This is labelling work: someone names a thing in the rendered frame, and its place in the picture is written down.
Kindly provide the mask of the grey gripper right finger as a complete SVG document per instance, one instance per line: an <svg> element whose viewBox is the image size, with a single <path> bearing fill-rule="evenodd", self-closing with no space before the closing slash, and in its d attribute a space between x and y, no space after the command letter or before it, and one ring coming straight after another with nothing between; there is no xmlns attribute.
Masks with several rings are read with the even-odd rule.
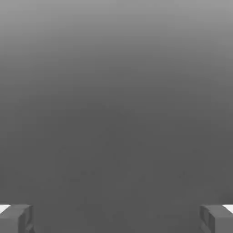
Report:
<svg viewBox="0 0 233 233"><path fill-rule="evenodd" d="M233 233L233 204L201 205L202 233Z"/></svg>

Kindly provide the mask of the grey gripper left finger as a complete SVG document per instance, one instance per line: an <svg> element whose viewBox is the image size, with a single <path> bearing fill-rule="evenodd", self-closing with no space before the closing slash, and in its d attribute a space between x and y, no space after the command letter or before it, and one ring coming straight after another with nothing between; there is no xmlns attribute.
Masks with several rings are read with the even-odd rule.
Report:
<svg viewBox="0 0 233 233"><path fill-rule="evenodd" d="M33 206L30 204L9 205L0 213L0 233L35 233Z"/></svg>

